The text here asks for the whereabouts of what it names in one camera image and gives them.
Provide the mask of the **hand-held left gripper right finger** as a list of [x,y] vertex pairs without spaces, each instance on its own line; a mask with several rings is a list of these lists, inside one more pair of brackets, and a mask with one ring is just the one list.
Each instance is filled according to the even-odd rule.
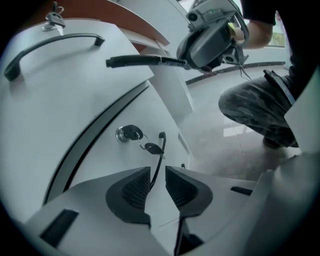
[[190,252],[217,235],[244,206],[255,186],[254,181],[166,166],[165,187],[179,210],[173,254]]

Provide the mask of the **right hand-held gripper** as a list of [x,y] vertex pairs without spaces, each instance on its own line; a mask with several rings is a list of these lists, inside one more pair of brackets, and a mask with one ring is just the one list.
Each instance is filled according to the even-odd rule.
[[240,8],[232,0],[196,0],[186,15],[189,34],[181,41],[176,58],[160,55],[122,55],[105,61],[108,68],[129,66],[170,66],[210,72],[221,63],[242,66],[248,59],[243,43],[231,35],[234,24],[249,38],[249,30]]

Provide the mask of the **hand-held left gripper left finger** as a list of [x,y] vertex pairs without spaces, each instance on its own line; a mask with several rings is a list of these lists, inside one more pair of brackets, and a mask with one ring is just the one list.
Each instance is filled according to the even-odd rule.
[[25,224],[46,255],[172,256],[174,224],[156,227],[151,169],[128,169],[74,185]]

